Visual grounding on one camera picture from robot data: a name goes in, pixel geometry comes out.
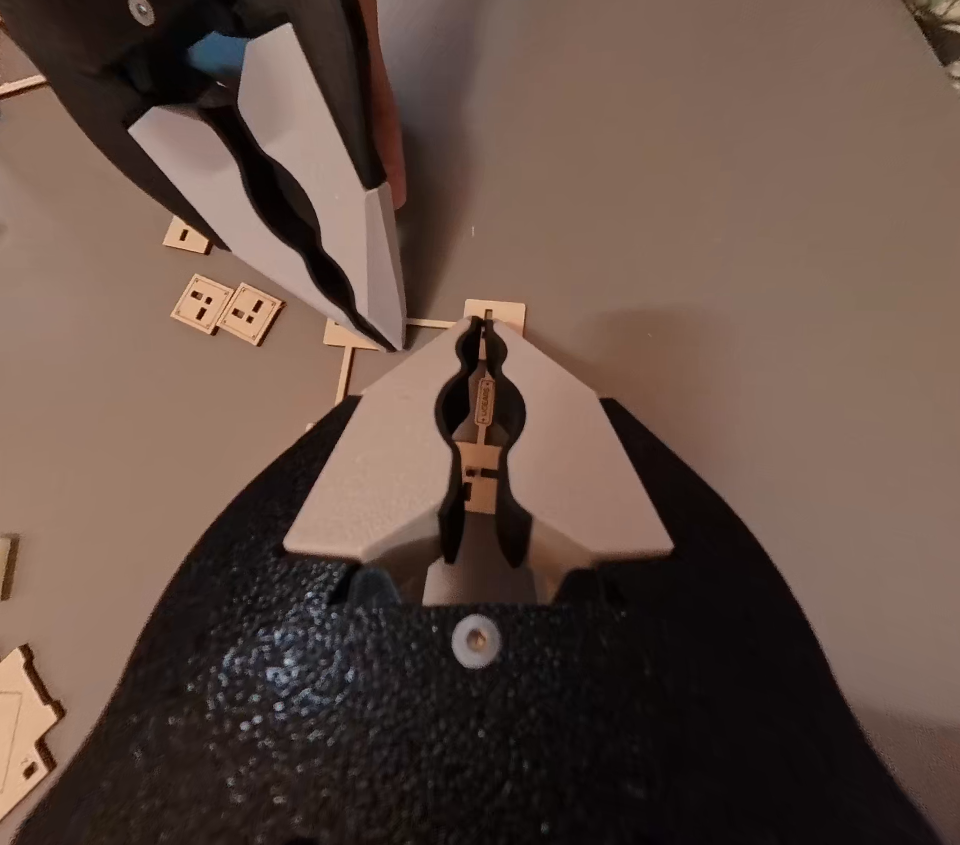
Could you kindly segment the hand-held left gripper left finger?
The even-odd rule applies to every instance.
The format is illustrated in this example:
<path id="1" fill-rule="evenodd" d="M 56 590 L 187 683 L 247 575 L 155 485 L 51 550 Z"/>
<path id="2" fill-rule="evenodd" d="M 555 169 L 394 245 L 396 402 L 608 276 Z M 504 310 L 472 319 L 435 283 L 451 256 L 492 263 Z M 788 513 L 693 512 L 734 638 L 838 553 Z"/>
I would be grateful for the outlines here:
<path id="1" fill-rule="evenodd" d="M 466 509 L 454 434 L 472 411 L 484 324 L 463 319 L 371 384 L 283 539 L 360 564 L 424 547 L 456 560 Z"/>

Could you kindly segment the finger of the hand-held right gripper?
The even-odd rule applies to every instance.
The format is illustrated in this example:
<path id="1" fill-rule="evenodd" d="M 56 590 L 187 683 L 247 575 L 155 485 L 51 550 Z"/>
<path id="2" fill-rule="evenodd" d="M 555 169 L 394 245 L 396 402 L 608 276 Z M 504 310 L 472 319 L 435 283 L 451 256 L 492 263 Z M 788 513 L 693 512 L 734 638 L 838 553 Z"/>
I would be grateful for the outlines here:
<path id="1" fill-rule="evenodd" d="M 246 46 L 238 109 L 260 150 L 305 192 L 360 323 L 401 350 L 406 297 L 390 184 L 360 178 L 291 23 Z"/>
<path id="2" fill-rule="evenodd" d="M 346 276 L 320 244 L 312 205 L 263 153 L 238 102 L 154 107 L 129 133 L 230 251 L 275 284 L 376 347 L 360 323 Z"/>

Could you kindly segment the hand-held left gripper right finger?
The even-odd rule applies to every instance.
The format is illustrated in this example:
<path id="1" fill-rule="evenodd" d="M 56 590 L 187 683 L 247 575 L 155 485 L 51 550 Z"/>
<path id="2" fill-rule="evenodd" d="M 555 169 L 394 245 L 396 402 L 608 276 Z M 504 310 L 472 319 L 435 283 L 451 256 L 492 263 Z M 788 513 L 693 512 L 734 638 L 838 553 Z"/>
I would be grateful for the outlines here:
<path id="1" fill-rule="evenodd" d="M 494 518 L 507 562 L 573 572 L 670 554 L 674 542 L 594 390 L 508 325 L 487 322 L 485 341 L 505 435 Z"/>

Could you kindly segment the small wooden square tile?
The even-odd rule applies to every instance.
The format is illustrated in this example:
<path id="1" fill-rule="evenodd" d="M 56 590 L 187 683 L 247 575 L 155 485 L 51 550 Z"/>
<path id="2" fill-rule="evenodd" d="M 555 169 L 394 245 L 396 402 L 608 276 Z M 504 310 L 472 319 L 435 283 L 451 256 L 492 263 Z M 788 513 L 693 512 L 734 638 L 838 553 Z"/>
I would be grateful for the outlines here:
<path id="1" fill-rule="evenodd" d="M 217 327 L 253 346 L 260 346 L 285 302 L 241 282 L 227 301 Z"/>
<path id="2" fill-rule="evenodd" d="M 203 256 L 209 255 L 212 250 L 210 239 L 176 216 L 171 219 L 162 244 L 167 248 Z"/>
<path id="3" fill-rule="evenodd" d="M 193 275 L 178 298 L 171 318 L 205 335 L 216 335 L 235 289 L 203 275 Z"/>

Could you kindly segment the wooden four-square frame piece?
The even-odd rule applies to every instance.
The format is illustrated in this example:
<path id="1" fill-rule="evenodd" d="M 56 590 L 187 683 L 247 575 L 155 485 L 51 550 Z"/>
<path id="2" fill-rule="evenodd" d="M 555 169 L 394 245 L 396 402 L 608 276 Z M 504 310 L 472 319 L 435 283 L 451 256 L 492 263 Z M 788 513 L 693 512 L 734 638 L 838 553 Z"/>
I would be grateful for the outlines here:
<path id="1" fill-rule="evenodd" d="M 477 316 L 500 322 L 523 335 L 526 306 L 521 302 L 468 299 L 463 306 L 467 316 Z M 334 404 L 340 404 L 350 389 L 354 353 L 359 350 L 375 351 L 377 346 L 370 340 L 359 337 L 333 321 L 327 321 L 323 344 L 342 350 Z M 486 363 L 486 345 L 479 347 L 478 366 L 470 379 L 469 404 L 471 413 L 465 423 L 466 431 L 458 431 L 458 448 L 461 453 L 462 492 L 464 509 L 468 513 L 493 515 L 498 492 L 498 459 L 500 446 L 489 439 L 489 430 L 495 419 L 495 380 Z"/>

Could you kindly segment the stepped wooden cross plate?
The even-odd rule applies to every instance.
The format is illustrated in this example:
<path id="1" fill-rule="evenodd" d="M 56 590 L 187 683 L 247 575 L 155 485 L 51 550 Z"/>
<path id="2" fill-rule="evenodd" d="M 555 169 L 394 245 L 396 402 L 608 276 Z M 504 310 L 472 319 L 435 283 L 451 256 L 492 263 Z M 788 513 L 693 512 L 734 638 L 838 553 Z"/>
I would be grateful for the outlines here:
<path id="1" fill-rule="evenodd" d="M 1 662 L 1 816 L 5 817 L 56 768 L 45 737 L 64 717 L 48 693 L 29 645 Z"/>

